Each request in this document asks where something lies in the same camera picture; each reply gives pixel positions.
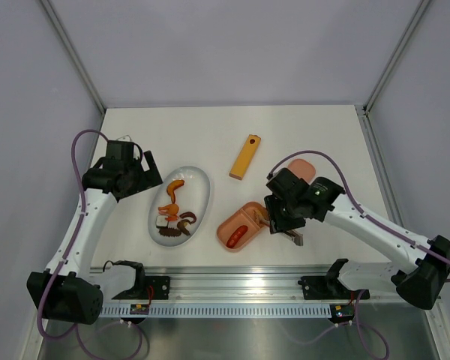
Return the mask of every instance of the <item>gray wall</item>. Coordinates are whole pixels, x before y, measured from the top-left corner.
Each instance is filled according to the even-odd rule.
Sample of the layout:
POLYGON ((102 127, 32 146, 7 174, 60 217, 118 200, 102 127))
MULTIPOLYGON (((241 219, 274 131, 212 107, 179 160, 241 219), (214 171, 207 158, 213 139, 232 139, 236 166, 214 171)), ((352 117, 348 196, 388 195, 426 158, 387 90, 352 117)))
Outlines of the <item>gray wall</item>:
POLYGON ((363 104, 419 0, 52 0, 108 107, 363 104))
POLYGON ((450 0, 432 4, 372 121, 407 224, 450 239, 450 0))
MULTIPOLYGON (((74 135, 100 116, 37 2, 0 0, 0 359, 17 359, 35 315, 30 271, 54 254, 77 201, 74 135)), ((83 169, 94 144, 83 139, 83 169)))

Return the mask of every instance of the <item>perforated metal strip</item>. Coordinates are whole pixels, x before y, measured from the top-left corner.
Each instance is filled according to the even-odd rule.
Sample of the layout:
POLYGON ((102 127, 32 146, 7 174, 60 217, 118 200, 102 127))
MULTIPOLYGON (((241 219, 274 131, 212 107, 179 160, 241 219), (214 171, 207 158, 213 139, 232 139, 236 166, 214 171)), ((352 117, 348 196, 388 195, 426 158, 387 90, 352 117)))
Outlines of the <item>perforated metal strip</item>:
POLYGON ((153 304, 148 314, 130 313, 132 304, 103 304, 100 317, 161 318, 329 318, 327 304, 153 304))

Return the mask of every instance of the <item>black mounting plate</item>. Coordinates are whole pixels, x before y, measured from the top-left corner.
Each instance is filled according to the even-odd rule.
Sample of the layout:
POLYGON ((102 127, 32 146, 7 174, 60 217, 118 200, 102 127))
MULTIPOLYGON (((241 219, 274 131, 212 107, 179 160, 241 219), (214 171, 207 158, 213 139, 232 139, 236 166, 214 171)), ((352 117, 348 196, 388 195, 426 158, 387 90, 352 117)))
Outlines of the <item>black mounting plate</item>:
POLYGON ((153 287, 153 300, 168 300, 170 292, 170 276, 145 276, 143 289, 129 289, 120 292, 113 300, 148 300, 148 287, 153 287))
MULTIPOLYGON (((325 276, 302 276, 301 281, 298 282, 303 291, 305 300, 350 300, 357 299, 361 290, 348 290, 338 281, 334 282, 334 291, 329 289, 325 276)), ((361 299, 369 299, 370 292, 365 290, 361 299)))

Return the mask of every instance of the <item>gray oval plate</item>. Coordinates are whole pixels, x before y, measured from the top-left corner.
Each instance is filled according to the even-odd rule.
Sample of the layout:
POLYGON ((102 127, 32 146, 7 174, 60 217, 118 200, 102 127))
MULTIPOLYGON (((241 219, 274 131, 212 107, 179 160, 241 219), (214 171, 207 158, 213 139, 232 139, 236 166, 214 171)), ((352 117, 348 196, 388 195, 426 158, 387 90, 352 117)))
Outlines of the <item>gray oval plate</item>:
MULTIPOLYGON (((198 230, 205 215, 210 200, 210 179, 205 172, 195 166, 183 166, 172 171, 164 180, 160 189, 155 195, 148 212, 148 232, 154 242, 159 245, 172 247, 190 240, 198 230), (178 237, 162 236, 156 226, 158 207, 166 206, 172 201, 167 194, 167 186, 174 180, 183 179, 185 184, 176 190, 176 204, 180 207, 178 214, 193 212, 196 215, 196 223, 187 227, 190 235, 181 234, 178 237)), ((175 227, 178 221, 170 221, 169 227, 175 227)))

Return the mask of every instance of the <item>red sausage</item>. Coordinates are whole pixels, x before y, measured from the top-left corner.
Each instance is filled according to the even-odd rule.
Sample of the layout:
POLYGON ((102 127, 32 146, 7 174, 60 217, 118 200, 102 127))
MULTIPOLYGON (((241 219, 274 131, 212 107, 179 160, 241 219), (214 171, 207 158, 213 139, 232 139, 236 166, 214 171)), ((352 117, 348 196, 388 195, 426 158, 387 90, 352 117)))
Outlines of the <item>red sausage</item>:
POLYGON ((235 230, 226 242, 226 246, 230 249, 233 249, 235 245, 237 245, 237 242, 242 238, 243 235, 248 231, 247 225, 241 225, 237 230, 235 230))

